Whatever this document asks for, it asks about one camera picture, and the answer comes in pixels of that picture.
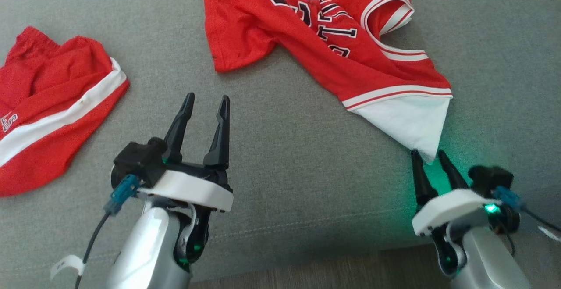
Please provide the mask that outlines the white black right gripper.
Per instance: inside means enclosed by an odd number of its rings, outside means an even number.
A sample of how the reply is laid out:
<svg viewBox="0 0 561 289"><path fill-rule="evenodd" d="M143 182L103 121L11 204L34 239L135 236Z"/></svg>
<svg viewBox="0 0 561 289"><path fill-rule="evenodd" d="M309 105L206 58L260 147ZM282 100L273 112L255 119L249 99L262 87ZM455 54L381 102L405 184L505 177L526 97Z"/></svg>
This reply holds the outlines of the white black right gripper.
<svg viewBox="0 0 561 289"><path fill-rule="evenodd" d="M485 205L502 205L499 199L485 198L469 189L464 177L443 150L439 151L439 161L453 190L441 196L429 182L419 151L411 151L411 160L415 201L417 206L423 206L412 219L413 230L417 236L431 235L433 229L477 209L483 209Z"/></svg>

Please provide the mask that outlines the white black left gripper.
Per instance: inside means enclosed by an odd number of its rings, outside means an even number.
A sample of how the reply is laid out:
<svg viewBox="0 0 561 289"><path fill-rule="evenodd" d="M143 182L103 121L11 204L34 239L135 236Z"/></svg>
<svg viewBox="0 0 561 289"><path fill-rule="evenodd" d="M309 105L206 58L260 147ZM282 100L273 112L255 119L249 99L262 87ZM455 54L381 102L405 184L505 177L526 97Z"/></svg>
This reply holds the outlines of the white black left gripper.
<svg viewBox="0 0 561 289"><path fill-rule="evenodd" d="M172 121L164 141L167 151L165 163L182 161L181 147L185 129L194 109L195 94L188 93L181 108ZM222 97L217 112L218 125L208 153L204 156L204 165L214 169L228 169L230 166L230 98ZM163 164L162 175L151 188L139 189L139 198L152 203L169 202L174 204L192 204L210 208L213 211L229 212L232 209L233 193L226 188L185 171L173 170L170 165Z"/></svg>

